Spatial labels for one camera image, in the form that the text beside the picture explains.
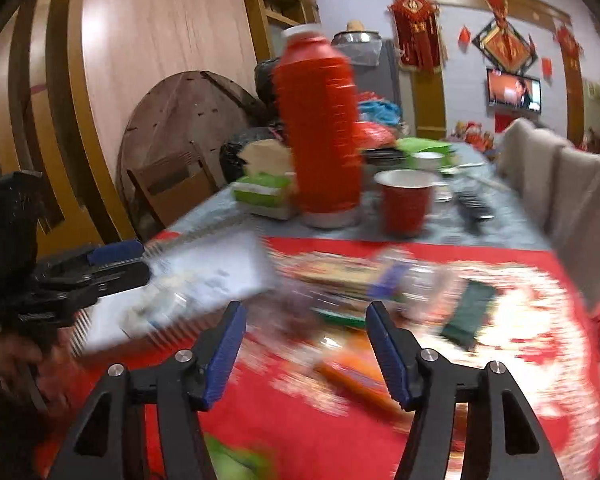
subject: blue tablecloth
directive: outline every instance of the blue tablecloth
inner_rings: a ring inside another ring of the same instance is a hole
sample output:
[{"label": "blue tablecloth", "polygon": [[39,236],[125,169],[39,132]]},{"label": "blue tablecloth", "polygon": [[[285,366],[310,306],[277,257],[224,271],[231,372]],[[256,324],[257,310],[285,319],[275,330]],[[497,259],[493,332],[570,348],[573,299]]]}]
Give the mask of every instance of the blue tablecloth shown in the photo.
[{"label": "blue tablecloth", "polygon": [[[486,162],[485,158],[468,144],[455,144],[454,149],[458,164]],[[501,182],[494,174],[490,164],[468,168],[464,171]],[[514,192],[480,184],[467,176],[454,177],[449,181],[449,186],[453,190],[470,189],[477,192],[491,206],[495,218],[482,224],[478,234],[472,234],[465,229],[457,207],[451,202],[443,206],[439,214],[432,215],[427,219],[421,234],[412,241],[426,244],[487,246],[538,251],[550,249],[542,233],[527,219],[522,204]],[[344,229],[311,228],[303,224],[299,216],[288,221],[261,216],[253,218],[266,236],[336,240],[394,240],[395,238],[388,237],[382,232],[381,219],[378,217],[376,208],[377,200],[377,193],[366,192],[362,199],[362,220],[358,225]],[[221,219],[235,215],[238,208],[230,187],[226,187],[184,215],[169,228],[169,231],[183,233],[214,224]]]}]

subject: white wall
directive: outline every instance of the white wall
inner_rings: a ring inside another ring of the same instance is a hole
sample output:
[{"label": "white wall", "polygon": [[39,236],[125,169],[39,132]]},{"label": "white wall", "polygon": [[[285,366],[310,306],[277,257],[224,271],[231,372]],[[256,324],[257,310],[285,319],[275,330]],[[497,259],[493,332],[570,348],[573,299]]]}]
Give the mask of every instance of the white wall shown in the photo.
[{"label": "white wall", "polygon": [[[571,15],[575,37],[584,48],[584,56],[581,58],[582,75],[587,79],[600,80],[600,37],[594,30],[587,7],[581,0],[543,1]],[[343,30],[346,23],[355,18],[361,20],[366,28],[378,30],[386,38],[394,37],[391,15],[387,10],[391,2],[392,0],[317,0],[320,19],[327,36]],[[483,106],[484,95],[480,95],[479,106],[472,100],[484,91],[484,86],[471,86],[472,90],[468,91],[468,82],[475,82],[478,74],[481,81],[486,78],[482,57],[472,45],[466,55],[461,54],[457,42],[462,25],[467,25],[472,34],[476,34],[486,25],[489,17],[488,12],[460,7],[444,6],[441,10],[440,22],[450,56],[449,65],[443,72],[448,127],[452,127],[456,120],[478,120],[479,116],[488,119]],[[541,121],[553,123],[556,129],[563,130],[566,128],[566,94],[564,100],[558,98],[564,93],[564,70],[560,49],[553,44],[550,34],[546,31],[518,20],[512,22],[521,34],[531,33],[540,57],[551,57],[553,61],[554,85],[549,88],[546,82],[542,82],[543,90],[547,90],[545,97],[548,98],[548,102],[543,103]],[[538,61],[529,75],[538,76],[539,70]],[[560,112],[561,107],[564,107],[564,113]],[[493,128],[493,120],[490,121],[485,125],[488,129]]]},{"label": "white wall", "polygon": [[[493,17],[484,10],[462,7],[442,7],[440,25],[449,54],[449,61],[442,71],[445,85],[446,126],[451,129],[456,122],[476,121],[487,130],[493,130],[493,108],[486,105],[486,69],[492,66],[481,52],[470,44],[463,53],[458,47],[458,33],[465,25],[477,34]],[[524,37],[531,37],[541,57],[549,57],[554,64],[554,76],[549,83],[542,79],[540,60],[526,72],[529,77],[541,80],[542,114],[539,120],[554,132],[567,134],[567,92],[562,69],[560,46],[552,34],[540,27],[520,20],[509,20]]]}]

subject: metal screw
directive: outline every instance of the metal screw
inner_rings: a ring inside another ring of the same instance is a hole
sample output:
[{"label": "metal screw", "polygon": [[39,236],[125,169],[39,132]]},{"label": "metal screw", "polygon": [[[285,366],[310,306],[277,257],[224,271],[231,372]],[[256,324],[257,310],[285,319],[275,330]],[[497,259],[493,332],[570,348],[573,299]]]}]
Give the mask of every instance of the metal screw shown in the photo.
[{"label": "metal screw", "polygon": [[507,367],[500,361],[491,361],[489,363],[489,368],[491,368],[491,371],[495,374],[503,374],[507,371]]},{"label": "metal screw", "polygon": [[191,361],[193,352],[191,352],[191,350],[179,350],[176,352],[175,357],[177,362],[186,363],[187,361]]},{"label": "metal screw", "polygon": [[420,357],[422,357],[425,361],[433,362],[437,361],[440,354],[436,352],[433,348],[425,348],[422,352],[420,352]]},{"label": "metal screw", "polygon": [[107,374],[109,374],[111,377],[118,377],[119,375],[122,375],[122,372],[124,371],[125,367],[123,365],[115,364],[109,367],[109,370],[107,370]]}]

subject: red thermos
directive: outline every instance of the red thermos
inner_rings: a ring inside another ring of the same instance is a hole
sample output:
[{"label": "red thermos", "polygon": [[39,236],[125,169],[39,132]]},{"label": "red thermos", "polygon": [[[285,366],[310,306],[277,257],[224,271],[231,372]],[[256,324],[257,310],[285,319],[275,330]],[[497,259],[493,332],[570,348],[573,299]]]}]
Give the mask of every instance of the red thermos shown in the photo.
[{"label": "red thermos", "polygon": [[331,47],[318,25],[288,28],[285,35],[274,84],[302,217],[315,227],[351,225],[358,218],[362,170],[354,144],[358,102],[349,59]]}]

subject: chair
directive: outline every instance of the chair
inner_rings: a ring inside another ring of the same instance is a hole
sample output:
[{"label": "chair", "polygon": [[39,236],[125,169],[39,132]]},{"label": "chair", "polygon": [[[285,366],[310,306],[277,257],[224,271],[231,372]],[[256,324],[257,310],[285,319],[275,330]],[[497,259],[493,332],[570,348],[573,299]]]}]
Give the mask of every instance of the chair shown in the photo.
[{"label": "chair", "polygon": [[600,155],[565,148],[547,235],[588,310],[600,301]]},{"label": "chair", "polygon": [[527,217],[545,232],[555,194],[560,152],[572,144],[550,130],[533,129],[522,145],[522,203]]},{"label": "chair", "polygon": [[502,148],[497,163],[498,174],[504,177],[510,188],[520,196],[525,169],[524,145],[534,129],[535,126],[530,121],[517,119],[503,133]]},{"label": "chair", "polygon": [[138,198],[164,229],[218,191],[195,143],[144,168],[129,169]]}]

